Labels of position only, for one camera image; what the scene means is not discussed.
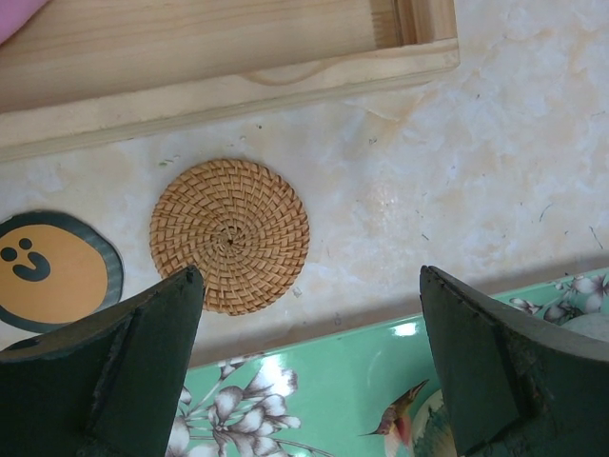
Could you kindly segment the woven rattan coaster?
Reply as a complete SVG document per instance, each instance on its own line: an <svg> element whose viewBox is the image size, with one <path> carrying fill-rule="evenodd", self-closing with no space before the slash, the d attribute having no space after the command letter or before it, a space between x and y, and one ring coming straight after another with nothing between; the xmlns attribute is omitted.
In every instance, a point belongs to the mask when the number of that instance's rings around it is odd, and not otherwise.
<svg viewBox="0 0 609 457"><path fill-rule="evenodd" d="M297 192L276 172L241 159L191 167L162 192L149 247L159 274L201 271L204 308L231 316L266 308L302 271L310 227Z"/></svg>

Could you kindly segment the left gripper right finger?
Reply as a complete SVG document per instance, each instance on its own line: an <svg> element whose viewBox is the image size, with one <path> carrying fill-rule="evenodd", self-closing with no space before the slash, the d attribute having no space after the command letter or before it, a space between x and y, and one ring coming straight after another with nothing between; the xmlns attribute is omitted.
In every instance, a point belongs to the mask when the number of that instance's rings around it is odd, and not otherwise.
<svg viewBox="0 0 609 457"><path fill-rule="evenodd" d="M422 267L420 297L459 455L607 455L607 343L436 267Z"/></svg>

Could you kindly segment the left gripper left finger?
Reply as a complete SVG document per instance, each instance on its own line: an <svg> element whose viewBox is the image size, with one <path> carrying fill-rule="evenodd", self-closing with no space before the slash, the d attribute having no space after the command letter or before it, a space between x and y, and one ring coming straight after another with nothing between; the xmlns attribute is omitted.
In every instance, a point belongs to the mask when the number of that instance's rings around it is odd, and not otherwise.
<svg viewBox="0 0 609 457"><path fill-rule="evenodd" d="M201 272L187 267L3 349L2 455L164 455L204 292Z"/></svg>

